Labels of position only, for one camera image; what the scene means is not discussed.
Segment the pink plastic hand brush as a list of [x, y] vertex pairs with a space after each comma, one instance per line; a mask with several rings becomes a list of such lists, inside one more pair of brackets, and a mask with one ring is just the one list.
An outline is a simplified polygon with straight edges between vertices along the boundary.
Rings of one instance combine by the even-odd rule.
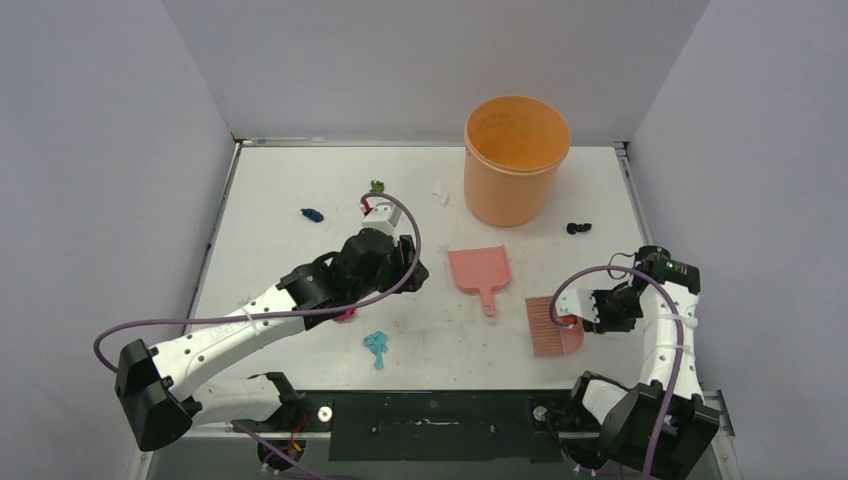
[[549, 318], [550, 297], [525, 299], [528, 328], [535, 357], [565, 356], [577, 352], [584, 341], [581, 324], [571, 328], [555, 325]]

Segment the black paper scrap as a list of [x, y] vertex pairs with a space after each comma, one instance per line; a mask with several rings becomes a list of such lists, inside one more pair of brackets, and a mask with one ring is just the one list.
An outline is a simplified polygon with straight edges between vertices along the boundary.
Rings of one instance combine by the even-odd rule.
[[592, 230], [592, 228], [593, 228], [593, 224], [592, 224], [592, 223], [574, 223], [574, 222], [570, 222], [570, 223], [568, 223], [568, 224], [566, 225], [566, 232], [567, 232], [569, 235], [578, 235], [578, 234], [588, 233], [589, 231], [591, 231], [591, 230]]

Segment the pink plastic dustpan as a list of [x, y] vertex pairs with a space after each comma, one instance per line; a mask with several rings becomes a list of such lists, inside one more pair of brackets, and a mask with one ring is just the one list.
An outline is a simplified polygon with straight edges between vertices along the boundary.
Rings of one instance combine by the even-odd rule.
[[476, 293], [483, 313], [497, 315], [494, 294], [506, 287], [512, 277], [504, 245], [447, 252], [451, 276], [456, 287], [467, 294]]

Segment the orange plastic bucket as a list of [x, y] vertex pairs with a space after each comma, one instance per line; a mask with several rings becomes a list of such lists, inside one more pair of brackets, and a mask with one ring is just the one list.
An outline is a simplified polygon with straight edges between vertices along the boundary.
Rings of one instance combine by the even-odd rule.
[[526, 96], [492, 98], [464, 127], [464, 200], [479, 220], [515, 227], [545, 206], [558, 168], [571, 147], [565, 117]]

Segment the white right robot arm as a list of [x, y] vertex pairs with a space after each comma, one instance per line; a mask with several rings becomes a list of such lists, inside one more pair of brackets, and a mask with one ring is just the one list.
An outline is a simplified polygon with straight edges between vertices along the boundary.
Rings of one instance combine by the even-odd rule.
[[638, 382], [627, 387], [585, 372], [565, 402], [570, 430], [595, 433], [563, 441], [565, 456], [585, 470], [609, 462], [645, 478], [685, 479], [721, 425], [705, 401], [697, 377], [694, 333], [701, 281], [697, 267], [648, 245], [620, 268], [624, 281], [611, 289], [574, 289], [565, 284], [548, 308], [554, 324], [586, 333], [643, 335]]

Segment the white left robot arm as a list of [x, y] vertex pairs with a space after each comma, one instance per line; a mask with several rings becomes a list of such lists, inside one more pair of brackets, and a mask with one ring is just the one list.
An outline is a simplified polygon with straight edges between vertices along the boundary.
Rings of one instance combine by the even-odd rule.
[[282, 431], [298, 417], [298, 394], [281, 372], [233, 383], [214, 376], [286, 337], [358, 308], [368, 296], [418, 291], [428, 269], [410, 235], [393, 238], [364, 228], [338, 252], [295, 267], [225, 323], [148, 345], [125, 345], [115, 392], [138, 448], [159, 450], [192, 427], [228, 420], [266, 423]]

